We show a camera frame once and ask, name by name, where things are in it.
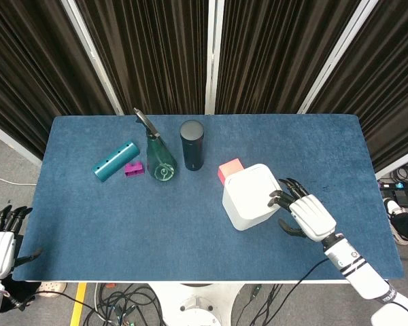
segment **dark curtain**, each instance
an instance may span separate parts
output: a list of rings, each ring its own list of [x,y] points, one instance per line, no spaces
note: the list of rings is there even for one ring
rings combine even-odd
[[[42,158],[70,114],[114,111],[60,1],[0,0],[0,128]]]
[[[408,1],[380,1],[309,113],[360,118],[375,170],[408,153]]]
[[[125,113],[204,113],[208,0],[78,0]]]
[[[358,3],[226,0],[216,113],[296,113]]]

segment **white box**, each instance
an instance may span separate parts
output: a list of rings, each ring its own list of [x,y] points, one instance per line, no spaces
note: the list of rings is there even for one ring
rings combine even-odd
[[[225,179],[222,204],[231,223],[239,231],[266,221],[278,205],[268,207],[269,194],[281,190],[272,172],[264,164],[256,164],[233,173]]]

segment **yellow floor stripe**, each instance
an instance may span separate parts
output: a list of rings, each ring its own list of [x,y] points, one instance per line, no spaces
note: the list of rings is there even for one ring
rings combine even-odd
[[[77,288],[77,293],[75,294],[75,299],[80,302],[84,302],[84,293],[86,292],[86,283],[79,283]],[[71,317],[71,323],[69,326],[79,326],[80,315],[82,314],[83,306],[77,302],[74,302],[73,316]]]

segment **teal cylinder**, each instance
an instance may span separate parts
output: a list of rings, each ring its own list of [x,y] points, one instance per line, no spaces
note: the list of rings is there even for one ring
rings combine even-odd
[[[92,171],[101,182],[104,182],[138,155],[139,148],[132,141],[127,141],[95,164]]]

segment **black cylinder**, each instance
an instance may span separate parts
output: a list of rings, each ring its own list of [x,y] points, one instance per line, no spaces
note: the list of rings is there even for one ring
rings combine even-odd
[[[180,127],[180,137],[183,143],[183,156],[186,168],[199,170],[204,163],[203,139],[204,127],[196,120],[188,120]]]

